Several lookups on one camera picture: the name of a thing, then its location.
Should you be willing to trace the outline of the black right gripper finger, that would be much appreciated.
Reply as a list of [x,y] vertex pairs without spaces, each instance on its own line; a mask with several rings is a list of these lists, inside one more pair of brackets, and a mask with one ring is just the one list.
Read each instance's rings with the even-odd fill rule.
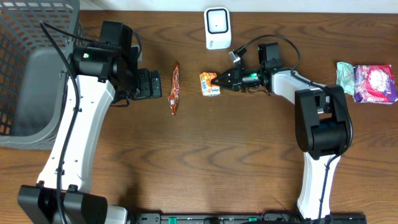
[[233,91],[233,85],[230,82],[211,81],[212,85],[216,85],[224,90]]
[[233,70],[227,70],[211,79],[211,83],[232,83]]

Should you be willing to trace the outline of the small orange carton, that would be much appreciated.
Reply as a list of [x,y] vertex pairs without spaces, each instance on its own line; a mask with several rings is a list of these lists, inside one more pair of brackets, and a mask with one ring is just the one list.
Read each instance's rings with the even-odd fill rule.
[[218,96],[220,87],[211,83],[213,78],[216,78],[216,73],[203,72],[200,74],[201,91],[203,96]]

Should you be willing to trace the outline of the orange red snack sachet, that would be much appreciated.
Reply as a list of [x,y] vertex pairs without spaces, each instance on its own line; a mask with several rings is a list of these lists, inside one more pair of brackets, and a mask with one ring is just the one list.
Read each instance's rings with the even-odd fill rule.
[[178,63],[175,63],[172,72],[172,89],[168,96],[169,105],[172,110],[172,114],[175,116],[179,104],[179,92],[180,92],[180,67]]

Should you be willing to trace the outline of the teal snack wrapper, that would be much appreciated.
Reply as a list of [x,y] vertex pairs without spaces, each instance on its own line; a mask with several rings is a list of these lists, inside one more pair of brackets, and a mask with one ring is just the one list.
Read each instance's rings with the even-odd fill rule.
[[354,67],[351,64],[336,63],[336,84],[342,86],[345,93],[354,95]]

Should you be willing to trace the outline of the red purple snack packet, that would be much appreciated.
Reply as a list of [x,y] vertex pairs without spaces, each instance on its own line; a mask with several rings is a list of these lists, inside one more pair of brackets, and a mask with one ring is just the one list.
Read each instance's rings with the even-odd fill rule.
[[356,103],[393,104],[397,88],[391,65],[357,65],[354,67],[354,101]]

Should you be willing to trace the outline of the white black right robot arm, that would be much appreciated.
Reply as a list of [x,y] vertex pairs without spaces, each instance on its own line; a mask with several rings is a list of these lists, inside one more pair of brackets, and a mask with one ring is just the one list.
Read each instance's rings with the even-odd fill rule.
[[303,221],[331,223],[330,194],[341,155],[350,147],[353,125],[345,93],[338,85],[321,85],[285,68],[277,42],[260,44],[258,70],[246,70],[245,49],[229,53],[231,68],[211,79],[211,84],[247,92],[263,86],[268,94],[294,105],[295,138],[304,156],[302,189],[296,206]]

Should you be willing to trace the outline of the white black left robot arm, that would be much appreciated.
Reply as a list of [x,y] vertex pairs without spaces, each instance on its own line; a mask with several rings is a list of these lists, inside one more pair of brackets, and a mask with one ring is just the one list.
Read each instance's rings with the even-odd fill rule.
[[33,223],[129,223],[125,207],[91,194],[93,160],[107,110],[121,100],[160,98],[157,70],[139,68],[142,45],[121,22],[104,21],[99,40],[69,55],[67,98],[50,157],[34,186],[22,185],[17,201]]

